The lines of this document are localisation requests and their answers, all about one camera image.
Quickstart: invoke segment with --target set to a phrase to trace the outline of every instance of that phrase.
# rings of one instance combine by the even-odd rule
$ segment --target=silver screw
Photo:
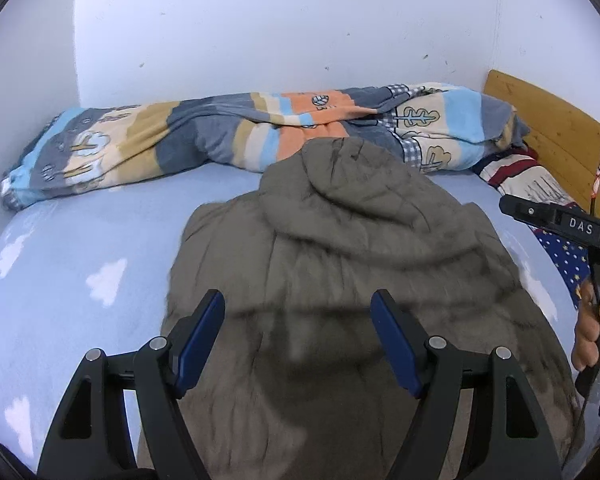
[[[439,335],[435,335],[429,338],[429,346],[436,350],[442,350],[446,346],[446,340]]]
[[[506,346],[498,346],[496,348],[496,355],[500,359],[509,359],[511,357],[511,350],[509,350]]]
[[[101,355],[102,352],[99,348],[92,348],[84,355],[84,358],[87,359],[87,361],[95,361],[99,359]]]
[[[154,337],[149,341],[149,348],[151,350],[162,350],[165,346],[167,346],[167,340],[162,336]]]

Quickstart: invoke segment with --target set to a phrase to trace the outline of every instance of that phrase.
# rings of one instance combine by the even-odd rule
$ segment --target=blue gripper pad
[[[217,290],[209,290],[196,311],[190,316],[194,326],[190,326],[187,334],[178,333],[171,347],[171,368],[176,375],[174,389],[181,399],[187,390],[198,384],[202,369],[211,353],[220,327],[224,321],[224,297]],[[176,327],[171,332],[178,332]]]
[[[423,384],[418,375],[416,357],[380,291],[371,297],[371,321],[398,384],[416,399],[420,398]]]

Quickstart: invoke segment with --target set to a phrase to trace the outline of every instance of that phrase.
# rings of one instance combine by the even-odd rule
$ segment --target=light blue bed sheet
[[[576,312],[531,230],[498,210],[469,172],[433,181],[490,217],[565,352]],[[260,175],[219,164],[151,182],[37,203],[0,238],[0,441],[35,470],[46,432],[89,348],[134,351],[160,330],[168,275],[187,219],[202,203],[256,189]],[[137,445],[140,420],[126,396]]]

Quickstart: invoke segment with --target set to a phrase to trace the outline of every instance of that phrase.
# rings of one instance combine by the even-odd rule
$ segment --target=brown jacket
[[[224,294],[226,321],[180,407],[214,480],[384,478],[416,400],[370,322],[378,288],[460,349],[509,347],[566,452],[570,368],[488,218],[371,143],[312,140],[259,190],[198,208],[171,269],[163,333],[208,288]],[[463,394],[445,478],[469,412]]]

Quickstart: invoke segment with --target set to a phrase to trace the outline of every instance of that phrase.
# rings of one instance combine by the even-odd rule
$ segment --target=wooden board
[[[497,70],[484,93],[514,105],[531,128],[525,138],[567,193],[589,211],[591,186],[600,163],[600,123],[567,101]],[[600,193],[596,200],[600,217]]]

